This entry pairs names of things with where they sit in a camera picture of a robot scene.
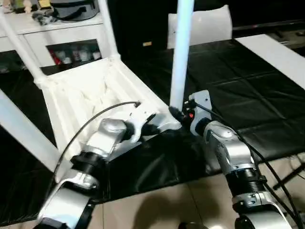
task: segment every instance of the chair backrest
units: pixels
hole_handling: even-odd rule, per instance
[[[175,47],[177,14],[169,14],[168,45]],[[190,45],[228,40],[232,38],[232,21],[227,5],[207,11],[195,11],[192,16]]]

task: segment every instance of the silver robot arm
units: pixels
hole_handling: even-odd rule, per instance
[[[216,155],[232,193],[233,209],[239,214],[236,229],[291,229],[270,192],[264,188],[266,179],[257,171],[249,147],[237,133],[194,104],[211,109],[208,91],[190,95],[184,118],[194,135],[203,136],[206,153]]]
[[[142,130],[154,117],[139,105],[128,120],[102,119],[79,155],[72,157],[69,169],[41,208],[35,229],[87,229],[100,194],[107,192],[106,164],[138,145]],[[145,132],[154,135],[158,130]]]

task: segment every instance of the tile floor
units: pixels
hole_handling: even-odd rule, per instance
[[[299,156],[305,160],[305,154]],[[273,161],[271,165],[284,177],[298,163],[293,157]],[[275,184],[268,168],[260,167],[268,183]],[[295,203],[299,210],[305,211],[305,180],[296,177],[286,187],[298,200]],[[286,202],[281,190],[277,194]],[[177,229],[182,221],[202,222],[209,229],[233,229],[236,217],[230,190],[220,174],[99,205],[89,229]],[[34,225],[35,222],[30,221],[5,229],[32,229]]]

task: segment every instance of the black mat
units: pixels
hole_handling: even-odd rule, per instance
[[[138,54],[137,58],[125,63],[168,104],[172,58],[173,52],[169,50],[150,56]],[[44,71],[54,73],[60,70],[52,67]],[[1,83],[1,89],[8,93],[3,87],[15,87],[19,97],[14,102],[26,104],[22,111],[26,115],[28,112],[33,114],[28,117],[53,140],[50,123],[45,122],[47,111],[42,93],[35,88],[28,73],[21,75],[25,82],[18,87],[14,86],[15,81],[11,78],[10,83]],[[304,151],[305,91],[236,41],[191,47],[185,98],[203,89],[209,90],[213,109],[239,129],[248,142],[269,160]],[[44,197],[43,190],[50,172],[30,154],[23,156],[26,153],[20,150],[20,146],[15,147],[15,143],[6,140],[2,145],[6,145],[4,152],[10,152],[2,160],[2,171],[6,174],[6,171],[11,171],[11,176],[7,177],[9,187],[19,190],[10,192],[4,189],[0,217],[3,226],[33,219]],[[13,168],[13,165],[17,166],[14,163],[18,157],[25,165],[37,165],[43,173],[39,172],[28,180],[22,178]],[[35,171],[34,168],[20,168],[19,172],[27,174]],[[199,138],[184,129],[165,131],[109,164],[110,192],[104,196],[104,201],[217,172],[219,166],[214,155],[202,150]],[[35,189],[35,193],[30,192],[30,188]]]

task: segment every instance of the black cord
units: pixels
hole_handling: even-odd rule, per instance
[[[298,174],[298,176],[299,176],[300,178],[302,178],[303,180],[305,180],[305,177],[301,176],[300,174]]]
[[[291,216],[291,218],[295,221],[295,223],[297,224],[297,226],[299,227],[299,229],[303,229],[303,222],[302,222],[301,216],[300,216],[299,212],[297,211],[297,209],[296,209],[296,207],[295,207],[295,204],[293,203],[293,200],[292,200],[292,197],[291,197],[289,191],[286,189],[285,185],[281,183],[280,177],[277,175],[277,173],[276,173],[275,170],[272,168],[272,166],[269,164],[269,162],[264,158],[264,156],[261,155],[253,146],[251,146],[250,144],[248,144],[247,141],[244,139],[244,137],[241,136],[241,134],[239,133],[239,131],[237,131],[237,130],[235,130],[234,128],[232,128],[232,126],[229,125],[221,115],[219,115],[219,114],[213,112],[212,110],[210,110],[210,109],[208,109],[208,108],[206,108],[206,107],[204,107],[204,106],[202,106],[202,105],[200,105],[200,104],[198,104],[198,103],[195,103],[195,104],[196,104],[196,106],[200,107],[201,109],[203,109],[203,110],[209,112],[210,114],[212,114],[212,115],[218,117],[225,125],[229,126],[231,129],[233,129],[233,130],[236,132],[236,134],[239,136],[239,138],[240,138],[240,139],[250,148],[250,152],[252,152],[252,151],[255,152],[255,154],[257,154],[257,155],[261,158],[262,162],[265,163],[265,164],[267,165],[267,167],[269,168],[269,170],[271,171],[271,173],[273,174],[273,176],[275,177],[275,179],[277,180],[277,182],[278,182],[279,184],[281,184],[281,187],[282,187],[282,189],[283,189],[285,195],[286,195],[287,198],[288,198],[288,201],[289,201],[289,203],[290,203],[290,205],[291,205],[291,207],[292,207],[292,209],[293,209],[294,214],[291,214],[291,213],[292,213],[291,211],[287,211],[287,213],[288,213],[288,214]],[[258,163],[256,162],[255,157],[253,156],[252,158],[253,158],[253,160],[254,160],[254,163],[255,163],[256,168],[258,169],[258,171],[259,171],[259,173],[260,173],[260,169],[259,169],[259,167],[258,167]],[[271,190],[271,188],[270,188],[267,184],[266,184],[265,186],[266,186],[267,189]],[[275,199],[277,199],[277,200],[279,199],[279,200],[280,200],[279,196],[278,196],[275,192],[272,192],[272,193],[273,193],[273,196],[275,197]],[[283,206],[283,208],[289,209],[288,206],[287,206],[284,202],[281,201],[281,202],[279,202],[279,203]]]
[[[61,165],[61,162],[62,160],[64,159],[64,156],[65,154],[67,153],[68,151],[68,148],[71,146],[71,144],[73,143],[73,141],[78,137],[78,135],[83,131],[83,129],[89,124],[91,123],[95,118],[97,118],[98,116],[102,115],[103,113],[113,109],[113,108],[116,108],[118,106],[123,106],[123,105],[127,105],[127,104],[135,104],[136,106],[140,105],[140,102],[124,102],[124,103],[120,103],[120,104],[115,104],[113,106],[110,106],[100,112],[98,112],[96,115],[94,115],[92,118],[90,118],[84,125],[82,125],[82,127],[76,132],[76,134],[73,136],[73,138],[70,140],[70,142],[67,144],[67,146],[65,147],[65,149],[63,150],[60,158],[58,159],[58,162],[57,162],[57,165],[55,167],[55,170],[54,170],[54,173],[53,173],[53,176],[52,176],[52,179],[51,179],[51,182],[49,183],[49,186],[48,186],[48,189],[47,189],[47,192],[46,192],[46,197],[45,199],[47,199],[47,197],[49,196],[50,192],[51,192],[51,189],[52,189],[52,186],[53,186],[53,182],[55,180],[55,177],[56,177],[56,174],[58,172],[58,169]]]
[[[274,196],[276,201],[280,205],[282,205],[282,207],[285,209],[285,211],[290,215],[292,220],[296,223],[297,222],[297,218],[295,217],[295,214],[292,212],[292,210],[290,210],[290,208],[279,198],[279,196],[274,192],[274,190],[268,184],[264,184],[264,186],[271,193],[271,195]]]
[[[298,156],[298,155],[296,155],[296,157],[297,157],[297,159],[299,160],[299,162],[301,163],[301,165],[304,163],[302,160],[301,160],[301,158]],[[293,166],[292,166],[292,163],[291,163],[291,159],[290,159],[290,167],[291,167],[291,169],[292,170],[295,170],[295,168],[293,168]],[[300,175],[300,174],[297,174],[300,178],[302,178],[303,180],[305,180],[305,177],[303,177],[302,175]]]

